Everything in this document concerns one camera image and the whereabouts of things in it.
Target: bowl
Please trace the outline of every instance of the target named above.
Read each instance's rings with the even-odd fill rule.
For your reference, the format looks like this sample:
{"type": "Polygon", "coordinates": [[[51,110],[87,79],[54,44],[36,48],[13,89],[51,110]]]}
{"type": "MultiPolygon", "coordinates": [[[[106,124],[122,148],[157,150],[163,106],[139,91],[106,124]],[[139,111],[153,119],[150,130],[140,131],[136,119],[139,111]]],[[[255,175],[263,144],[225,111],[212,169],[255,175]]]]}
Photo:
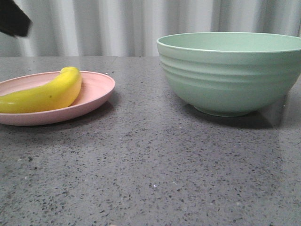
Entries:
{"type": "Polygon", "coordinates": [[[301,38],[200,32],[157,40],[171,89],[201,112],[240,116],[287,94],[301,73],[301,38]]]}

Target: white curtain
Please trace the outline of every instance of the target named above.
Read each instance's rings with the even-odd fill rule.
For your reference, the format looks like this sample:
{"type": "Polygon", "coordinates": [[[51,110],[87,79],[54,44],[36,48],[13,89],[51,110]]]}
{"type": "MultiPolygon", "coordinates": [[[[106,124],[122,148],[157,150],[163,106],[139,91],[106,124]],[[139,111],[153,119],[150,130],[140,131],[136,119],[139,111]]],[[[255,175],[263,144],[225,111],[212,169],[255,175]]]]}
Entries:
{"type": "Polygon", "coordinates": [[[301,0],[15,0],[27,38],[0,33],[0,57],[157,56],[156,39],[184,32],[301,36],[301,0]]]}

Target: gray speckled countertop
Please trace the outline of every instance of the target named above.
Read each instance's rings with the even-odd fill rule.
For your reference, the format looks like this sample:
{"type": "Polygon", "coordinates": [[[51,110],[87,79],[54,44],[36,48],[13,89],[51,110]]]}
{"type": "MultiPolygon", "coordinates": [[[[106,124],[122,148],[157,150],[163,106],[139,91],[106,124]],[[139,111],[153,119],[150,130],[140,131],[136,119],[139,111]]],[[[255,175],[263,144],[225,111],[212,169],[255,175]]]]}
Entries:
{"type": "Polygon", "coordinates": [[[301,225],[301,80],[238,118],[180,100],[158,57],[0,58],[0,81],[67,65],[115,91],[70,121],[0,125],[1,226],[301,225]]]}

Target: pink plate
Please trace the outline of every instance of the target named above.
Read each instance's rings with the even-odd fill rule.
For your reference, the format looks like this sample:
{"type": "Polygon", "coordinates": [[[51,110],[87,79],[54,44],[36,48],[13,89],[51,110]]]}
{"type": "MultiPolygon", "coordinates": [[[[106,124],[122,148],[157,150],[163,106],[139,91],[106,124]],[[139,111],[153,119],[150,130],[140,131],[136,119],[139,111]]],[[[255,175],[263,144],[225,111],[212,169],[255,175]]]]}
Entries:
{"type": "MultiPolygon", "coordinates": [[[[38,73],[0,82],[0,96],[43,85],[59,72],[38,73]]],[[[108,75],[81,71],[82,85],[78,98],[69,107],[34,113],[0,113],[0,123],[14,126],[37,126],[73,119],[95,110],[111,96],[115,81],[108,75]]]]}

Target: banana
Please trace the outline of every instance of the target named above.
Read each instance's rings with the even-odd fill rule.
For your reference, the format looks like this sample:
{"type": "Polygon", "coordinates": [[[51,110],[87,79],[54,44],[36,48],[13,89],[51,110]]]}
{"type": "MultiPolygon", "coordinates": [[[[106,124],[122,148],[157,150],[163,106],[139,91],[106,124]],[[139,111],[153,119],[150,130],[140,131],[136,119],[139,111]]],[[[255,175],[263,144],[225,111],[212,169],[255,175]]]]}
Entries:
{"type": "Polygon", "coordinates": [[[32,113],[68,107],[79,95],[81,80],[76,67],[64,67],[45,85],[0,96],[0,113],[32,113]]]}

